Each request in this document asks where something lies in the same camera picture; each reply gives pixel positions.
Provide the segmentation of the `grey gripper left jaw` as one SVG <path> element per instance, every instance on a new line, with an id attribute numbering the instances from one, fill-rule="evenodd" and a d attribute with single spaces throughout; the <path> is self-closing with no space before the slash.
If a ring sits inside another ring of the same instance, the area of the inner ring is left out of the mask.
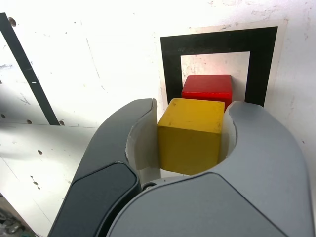
<path id="1" fill-rule="evenodd" d="M 157 103 L 123 106 L 90 140 L 49 232 L 51 237 L 104 237 L 142 186 L 161 177 Z"/>

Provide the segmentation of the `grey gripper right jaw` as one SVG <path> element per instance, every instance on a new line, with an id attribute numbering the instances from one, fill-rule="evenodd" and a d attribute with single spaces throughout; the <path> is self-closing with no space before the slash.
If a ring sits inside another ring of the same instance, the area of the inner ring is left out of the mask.
<path id="1" fill-rule="evenodd" d="M 153 186 L 130 201 L 110 237 L 310 237 L 312 197 L 304 155 L 263 107 L 232 103 L 225 159 L 203 173 Z"/>

